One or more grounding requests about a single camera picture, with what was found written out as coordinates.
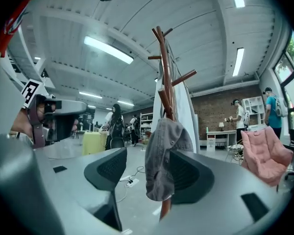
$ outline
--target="black pants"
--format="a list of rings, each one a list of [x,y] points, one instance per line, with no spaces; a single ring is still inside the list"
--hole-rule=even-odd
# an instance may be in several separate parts
[[[138,143],[138,136],[135,133],[135,130],[132,130],[132,144]]]
[[[273,128],[274,133],[276,134],[276,136],[280,139],[281,136],[281,129],[282,128]]]
[[[245,130],[245,128],[236,129],[236,142],[238,142],[237,144],[243,143],[243,141],[241,140],[242,139],[241,131],[244,131],[244,130]]]

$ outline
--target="gray hat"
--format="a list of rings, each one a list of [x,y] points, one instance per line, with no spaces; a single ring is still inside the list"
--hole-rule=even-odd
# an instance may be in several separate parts
[[[168,118],[158,121],[151,134],[145,154],[147,197],[164,201],[174,194],[174,181],[170,173],[170,152],[193,152],[193,144],[181,123]]]

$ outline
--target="power strip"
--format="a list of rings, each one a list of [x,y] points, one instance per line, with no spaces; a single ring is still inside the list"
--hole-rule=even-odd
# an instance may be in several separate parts
[[[139,180],[137,178],[134,178],[133,182],[130,184],[130,183],[127,183],[126,184],[126,187],[129,187],[129,188],[132,188],[134,185],[136,185],[137,183],[139,182]]]

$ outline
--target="pink chair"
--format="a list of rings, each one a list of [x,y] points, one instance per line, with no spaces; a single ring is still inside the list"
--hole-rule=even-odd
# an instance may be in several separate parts
[[[268,185],[278,185],[292,161],[293,152],[283,146],[271,127],[255,132],[242,131],[242,138],[242,167]]]

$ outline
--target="white t-shirt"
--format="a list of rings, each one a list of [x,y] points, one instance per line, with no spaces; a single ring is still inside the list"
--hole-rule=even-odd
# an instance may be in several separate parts
[[[236,129],[244,129],[244,108],[241,105],[237,108],[236,112],[236,117],[238,118],[239,116],[241,116],[241,120],[236,121]]]
[[[131,124],[132,130],[135,129],[135,126],[134,126],[133,124],[134,124],[134,122],[135,122],[136,120],[137,120],[137,118],[133,117],[133,118],[131,119],[131,121],[129,122],[129,123]]]
[[[108,123],[108,122],[111,121],[112,115],[113,115],[113,112],[109,112],[109,113],[107,114],[107,116],[105,117],[105,119],[107,120],[106,123]]]

